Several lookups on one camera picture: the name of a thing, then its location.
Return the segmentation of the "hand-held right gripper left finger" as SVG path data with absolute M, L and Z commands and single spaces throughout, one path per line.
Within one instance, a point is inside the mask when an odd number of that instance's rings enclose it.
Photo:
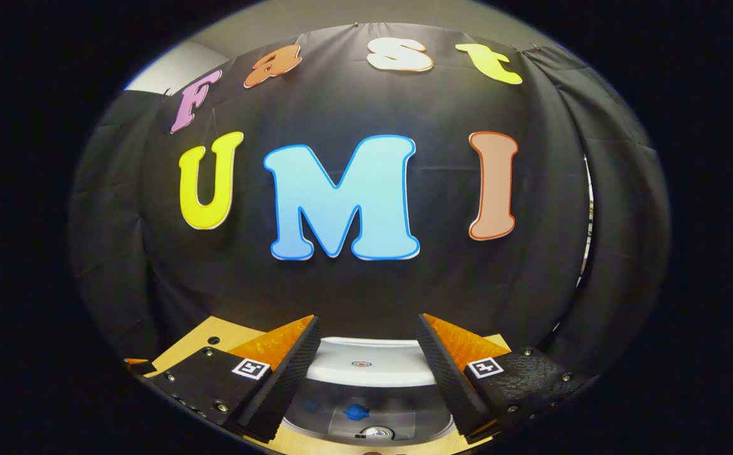
M 309 315 L 225 351 L 208 344 L 146 375 L 146 385 L 225 431 L 268 443 L 319 345 L 318 318 Z

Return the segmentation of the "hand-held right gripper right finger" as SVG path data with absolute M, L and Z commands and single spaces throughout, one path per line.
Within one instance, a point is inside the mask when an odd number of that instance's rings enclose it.
M 468 443 L 530 427 L 597 380 L 532 346 L 505 348 L 428 314 L 418 317 L 416 339 Z

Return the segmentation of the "white desktop garbage bin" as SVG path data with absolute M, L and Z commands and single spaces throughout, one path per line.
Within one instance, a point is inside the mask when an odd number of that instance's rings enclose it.
M 352 403 L 370 417 L 343 415 Z M 414 446 L 455 429 L 435 377 L 414 340 L 324 337 L 283 418 L 291 431 L 349 446 Z M 370 426 L 390 427 L 393 440 L 358 439 Z

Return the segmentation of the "wooden desktop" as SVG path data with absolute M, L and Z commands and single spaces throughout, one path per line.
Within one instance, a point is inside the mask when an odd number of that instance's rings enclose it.
M 217 349 L 225 351 L 256 339 L 262 334 L 262 331 L 256 329 L 225 322 L 216 317 L 208 317 L 170 348 L 165 349 L 164 353 L 153 359 L 152 366 L 155 370 L 148 373 L 147 377 L 164 372 L 199 348 L 204 348 L 211 337 L 219 337 Z M 462 438 L 462 435 L 452 431 L 443 438 L 415 446 L 346 446 L 307 437 L 283 425 L 278 429 L 276 438 L 271 443 L 263 444 L 249 437 L 239 437 L 239 435 L 227 432 L 217 424 L 197 415 L 193 415 L 193 420 L 199 424 L 201 429 L 211 430 L 216 435 L 224 437 L 226 441 L 233 443 L 231 455 L 243 455 L 250 451 L 253 451 L 255 455 L 280 455 L 280 453 L 287 455 L 479 455 L 480 452 L 493 449 L 495 443 L 499 442 L 497 439 L 487 437 L 469 444 Z

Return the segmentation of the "black backdrop cloth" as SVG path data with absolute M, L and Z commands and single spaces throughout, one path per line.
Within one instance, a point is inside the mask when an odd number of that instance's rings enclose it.
M 178 95 L 121 92 L 77 170 L 70 239 L 120 357 L 210 316 L 411 339 L 429 313 L 595 375 L 655 302 L 670 214 L 637 116 L 568 50 L 367 23 L 254 49 Z

